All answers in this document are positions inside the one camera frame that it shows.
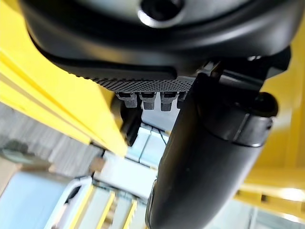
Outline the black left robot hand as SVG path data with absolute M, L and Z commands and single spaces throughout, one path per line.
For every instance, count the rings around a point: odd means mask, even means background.
M 237 192 L 278 114 L 264 82 L 288 69 L 302 0 L 21 0 L 57 67 L 127 108 L 179 114 L 150 193 L 150 229 L 202 229 Z

